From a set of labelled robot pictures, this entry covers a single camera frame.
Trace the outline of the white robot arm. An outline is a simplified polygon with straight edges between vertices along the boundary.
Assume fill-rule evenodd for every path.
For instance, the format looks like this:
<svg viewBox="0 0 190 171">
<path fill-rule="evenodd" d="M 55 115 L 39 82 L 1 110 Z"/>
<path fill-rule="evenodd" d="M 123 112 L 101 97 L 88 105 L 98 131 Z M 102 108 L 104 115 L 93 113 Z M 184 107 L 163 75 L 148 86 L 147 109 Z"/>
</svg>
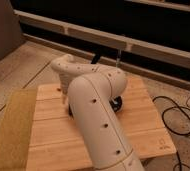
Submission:
<svg viewBox="0 0 190 171">
<path fill-rule="evenodd" d="M 110 102 L 127 85 L 117 67 L 80 64 L 65 54 L 51 62 L 83 137 L 95 171 L 145 171 L 121 128 Z"/>
</svg>

